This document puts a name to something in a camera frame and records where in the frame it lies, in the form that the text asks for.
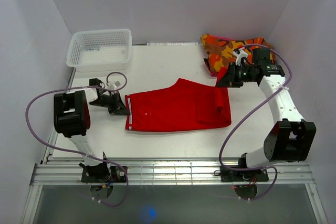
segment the mesh basket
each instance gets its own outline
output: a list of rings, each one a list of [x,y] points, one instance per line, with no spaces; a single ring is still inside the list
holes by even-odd
[[[131,49],[128,29],[81,31],[72,36],[67,65],[80,72],[126,69]]]

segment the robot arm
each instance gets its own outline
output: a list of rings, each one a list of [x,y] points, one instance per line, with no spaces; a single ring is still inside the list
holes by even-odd
[[[110,114],[128,115],[129,111],[123,104],[120,93],[111,90],[104,94],[102,81],[90,79],[89,86],[74,92],[55,94],[54,96],[54,127],[57,133],[69,138],[76,148],[83,153],[106,159],[102,151],[95,152],[88,144],[86,131],[91,126],[88,104],[105,107]],[[105,181],[110,177],[110,169],[106,163],[100,163],[83,156],[84,164],[80,166],[89,177]]]
[[[230,63],[226,73],[219,79],[218,87],[241,87],[244,82],[254,81],[269,97],[284,84],[285,73],[281,66],[271,62],[269,48],[253,50],[253,65],[244,63],[247,56],[244,51],[235,50],[235,55],[238,62]],[[265,138],[263,147],[242,155],[240,168],[304,161],[308,156],[316,133],[315,124],[304,120],[286,87],[268,104],[275,125]]]

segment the clothing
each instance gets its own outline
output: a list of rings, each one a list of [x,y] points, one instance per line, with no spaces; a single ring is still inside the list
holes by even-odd
[[[169,88],[126,95],[125,101],[131,113],[127,130],[174,132],[231,124],[227,88],[178,79]]]
[[[209,69],[211,76],[217,76],[219,70],[222,67],[228,67],[230,62],[236,61],[236,56],[233,54],[233,50],[238,46],[245,44],[261,44],[272,48],[272,45],[267,43],[263,38],[246,39],[246,40],[233,40],[224,37],[214,37],[209,34],[203,35],[201,41],[204,50],[208,54],[208,58],[204,59],[204,62]],[[257,46],[249,46],[244,48],[247,53],[247,60],[252,62],[252,50]],[[271,60],[274,62],[275,55],[271,53]]]

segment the red garment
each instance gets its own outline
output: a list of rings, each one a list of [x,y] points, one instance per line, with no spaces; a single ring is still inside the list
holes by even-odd
[[[226,74],[226,72],[227,72],[227,68],[226,67],[220,68],[220,70],[218,72],[218,75],[217,75],[216,84],[221,80],[221,78],[224,77],[224,75]]]
[[[127,130],[190,131],[231,124],[227,88],[178,79],[169,88],[126,95],[125,100],[131,112]]]

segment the white wall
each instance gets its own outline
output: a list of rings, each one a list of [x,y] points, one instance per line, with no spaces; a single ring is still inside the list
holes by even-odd
[[[0,0],[0,223],[20,223],[34,163],[45,148],[29,133],[25,108],[36,95],[67,85],[70,32],[53,0]],[[48,139],[52,98],[32,108]]]
[[[204,33],[268,37],[289,0],[54,0],[71,33],[129,28],[133,43],[199,41]]]
[[[270,41],[293,70],[290,93],[317,134],[308,157],[329,223],[336,223],[336,0],[290,0]]]

